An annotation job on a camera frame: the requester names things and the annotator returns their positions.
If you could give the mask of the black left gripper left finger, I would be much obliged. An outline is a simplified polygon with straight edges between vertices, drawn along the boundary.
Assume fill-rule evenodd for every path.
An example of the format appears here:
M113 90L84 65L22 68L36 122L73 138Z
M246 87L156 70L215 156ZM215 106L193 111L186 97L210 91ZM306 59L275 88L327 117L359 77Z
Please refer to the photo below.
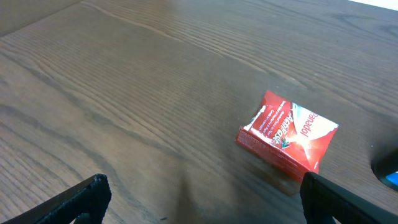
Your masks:
M4 224L101 224L111 197L107 176L95 174Z

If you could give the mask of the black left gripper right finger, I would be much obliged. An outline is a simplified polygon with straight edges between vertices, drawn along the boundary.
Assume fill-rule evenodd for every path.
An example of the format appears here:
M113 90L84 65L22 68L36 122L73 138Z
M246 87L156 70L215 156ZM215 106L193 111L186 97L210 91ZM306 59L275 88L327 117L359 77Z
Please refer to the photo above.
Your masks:
M300 186L307 223L391 223L397 215L314 173L306 172Z

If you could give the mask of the small dark medicine bottle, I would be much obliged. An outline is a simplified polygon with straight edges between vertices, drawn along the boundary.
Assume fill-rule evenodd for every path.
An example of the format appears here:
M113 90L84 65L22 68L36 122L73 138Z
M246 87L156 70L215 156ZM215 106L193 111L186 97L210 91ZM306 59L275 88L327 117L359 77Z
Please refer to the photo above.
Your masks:
M397 191L397 149L375 157L371 169L380 182Z

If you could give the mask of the red Panadol medicine box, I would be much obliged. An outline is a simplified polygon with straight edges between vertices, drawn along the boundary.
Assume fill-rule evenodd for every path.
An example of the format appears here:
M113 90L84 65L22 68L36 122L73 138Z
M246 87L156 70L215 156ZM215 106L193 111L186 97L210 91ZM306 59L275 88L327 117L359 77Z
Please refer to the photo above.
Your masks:
M339 125L271 91L235 141L301 182L319 167Z

